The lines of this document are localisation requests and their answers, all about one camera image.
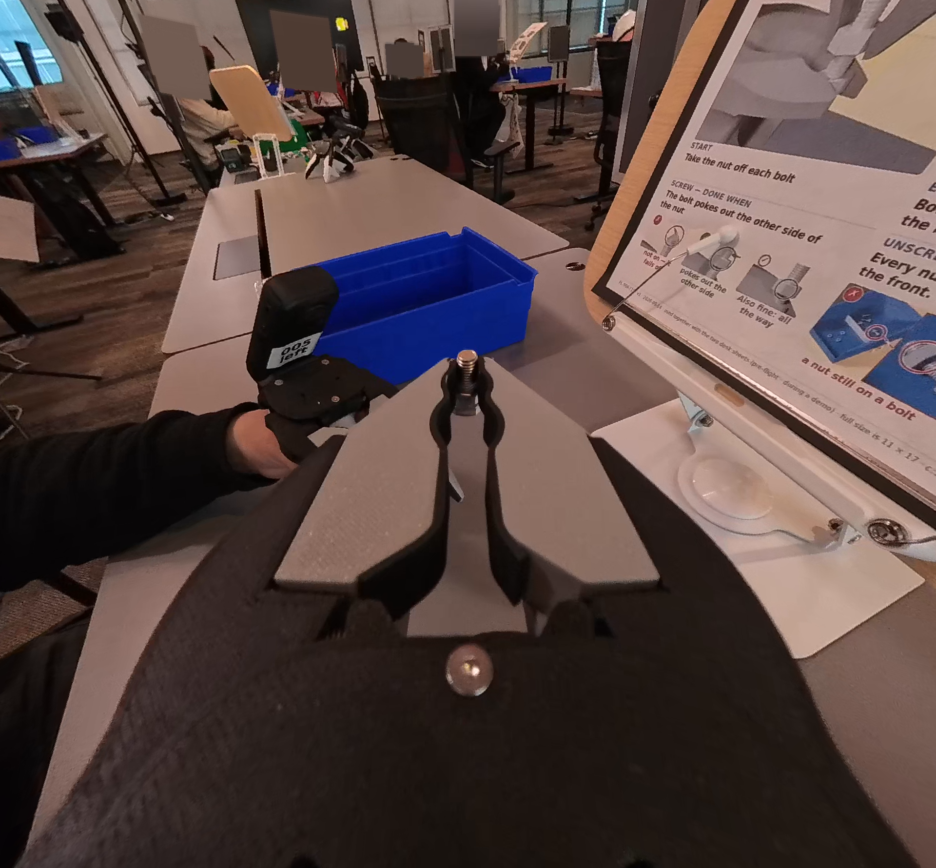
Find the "dark desk hatch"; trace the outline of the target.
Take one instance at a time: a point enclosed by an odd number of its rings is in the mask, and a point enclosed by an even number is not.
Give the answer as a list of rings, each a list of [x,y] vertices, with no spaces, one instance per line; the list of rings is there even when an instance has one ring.
[[[219,242],[213,278],[224,280],[260,271],[260,248],[255,235]]]

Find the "white document stand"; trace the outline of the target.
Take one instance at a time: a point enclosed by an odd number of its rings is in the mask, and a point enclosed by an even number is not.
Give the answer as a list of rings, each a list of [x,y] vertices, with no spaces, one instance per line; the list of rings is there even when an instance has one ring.
[[[934,562],[920,520],[621,311],[604,329],[679,398],[594,433],[726,554],[796,659],[913,592]]]

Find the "black white tabletop object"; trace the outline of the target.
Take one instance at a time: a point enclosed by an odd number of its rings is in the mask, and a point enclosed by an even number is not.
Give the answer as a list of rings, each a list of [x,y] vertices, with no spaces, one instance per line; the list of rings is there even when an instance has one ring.
[[[308,153],[303,178],[308,180],[315,173],[326,183],[335,182],[356,170],[357,138],[350,136],[310,140],[306,143]]]

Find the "wooden top desk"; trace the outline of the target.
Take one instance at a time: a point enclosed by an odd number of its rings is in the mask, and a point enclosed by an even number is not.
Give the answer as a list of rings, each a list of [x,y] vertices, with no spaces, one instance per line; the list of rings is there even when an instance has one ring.
[[[39,230],[53,233],[72,253],[71,263],[95,261],[125,252],[111,236],[118,222],[82,165],[103,146],[104,134],[60,138],[20,148],[2,139],[2,195],[34,206]]]

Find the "white paper sheet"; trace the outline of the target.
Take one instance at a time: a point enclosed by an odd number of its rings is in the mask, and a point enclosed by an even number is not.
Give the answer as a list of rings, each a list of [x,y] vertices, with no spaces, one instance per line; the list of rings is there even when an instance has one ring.
[[[30,264],[40,261],[35,207],[26,200],[0,197],[0,257]]]

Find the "black wall monitor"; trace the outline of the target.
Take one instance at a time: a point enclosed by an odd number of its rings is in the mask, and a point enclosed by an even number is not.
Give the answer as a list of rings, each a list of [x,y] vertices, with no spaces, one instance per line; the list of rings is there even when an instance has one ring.
[[[355,72],[364,71],[352,0],[235,1],[253,53],[255,67],[261,77],[272,78],[278,65],[271,20],[273,10],[329,19],[332,42],[335,46],[345,46],[348,69]]]

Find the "pale wooden board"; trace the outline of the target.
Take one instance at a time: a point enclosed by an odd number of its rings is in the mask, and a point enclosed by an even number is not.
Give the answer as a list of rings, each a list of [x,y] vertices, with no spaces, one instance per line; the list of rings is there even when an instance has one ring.
[[[283,143],[292,140],[294,131],[287,114],[252,66],[216,68],[209,79],[246,136],[274,136]]]

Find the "framed sign panel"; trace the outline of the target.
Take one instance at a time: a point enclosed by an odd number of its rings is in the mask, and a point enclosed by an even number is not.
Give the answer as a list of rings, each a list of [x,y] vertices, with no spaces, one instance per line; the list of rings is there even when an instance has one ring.
[[[638,0],[612,181],[621,183],[657,98],[708,0]]]

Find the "person's left hand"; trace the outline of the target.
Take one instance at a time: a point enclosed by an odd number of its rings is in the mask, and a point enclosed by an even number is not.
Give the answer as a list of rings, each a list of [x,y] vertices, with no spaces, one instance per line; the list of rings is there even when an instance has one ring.
[[[279,480],[288,476],[297,464],[282,452],[266,417],[267,412],[260,408],[235,417],[226,433],[226,455],[228,464],[241,475]]]

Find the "printed instruction sheet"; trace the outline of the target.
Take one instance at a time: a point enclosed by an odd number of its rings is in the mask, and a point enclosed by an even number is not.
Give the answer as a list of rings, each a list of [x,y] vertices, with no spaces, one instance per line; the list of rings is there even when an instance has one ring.
[[[739,0],[593,288],[929,508],[934,1]]]

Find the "person's left leg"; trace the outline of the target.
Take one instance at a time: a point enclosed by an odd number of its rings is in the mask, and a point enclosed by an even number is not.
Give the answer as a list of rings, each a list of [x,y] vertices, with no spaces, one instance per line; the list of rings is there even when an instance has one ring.
[[[1,660],[1,865],[25,849],[91,612]]]

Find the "black office chair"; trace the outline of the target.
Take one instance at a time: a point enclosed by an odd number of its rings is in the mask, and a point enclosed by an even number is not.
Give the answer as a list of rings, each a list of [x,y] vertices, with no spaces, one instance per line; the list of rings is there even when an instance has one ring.
[[[374,90],[394,153],[473,190],[478,163],[471,159],[462,133],[454,72],[417,79],[388,77],[376,82]],[[515,195],[504,185],[505,159],[515,146],[514,141],[495,138],[487,150],[493,171],[491,198],[501,205]]]
[[[602,91],[602,117],[594,144],[593,159],[601,172],[591,216],[584,226],[584,229],[589,231],[594,229],[596,220],[602,216],[604,203],[613,197],[612,172],[632,45],[632,35],[618,41],[603,40],[596,45]]]

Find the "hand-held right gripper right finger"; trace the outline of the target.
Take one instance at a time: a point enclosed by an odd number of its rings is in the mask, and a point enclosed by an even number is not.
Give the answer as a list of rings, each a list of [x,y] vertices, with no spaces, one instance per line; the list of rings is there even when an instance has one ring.
[[[587,432],[483,362],[487,546],[513,605],[655,588],[657,568]]]

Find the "person's left forearm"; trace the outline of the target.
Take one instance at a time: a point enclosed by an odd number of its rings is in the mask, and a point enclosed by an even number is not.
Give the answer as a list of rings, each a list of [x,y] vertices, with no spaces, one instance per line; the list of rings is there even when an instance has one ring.
[[[228,460],[228,427],[256,409],[170,410],[2,449],[2,592],[125,552],[219,497],[268,486]]]

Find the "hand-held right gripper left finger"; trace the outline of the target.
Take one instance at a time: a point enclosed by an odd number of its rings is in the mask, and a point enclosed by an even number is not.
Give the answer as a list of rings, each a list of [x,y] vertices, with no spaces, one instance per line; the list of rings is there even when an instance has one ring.
[[[274,575],[278,588],[380,602],[399,619],[441,579],[450,360],[350,430]]]

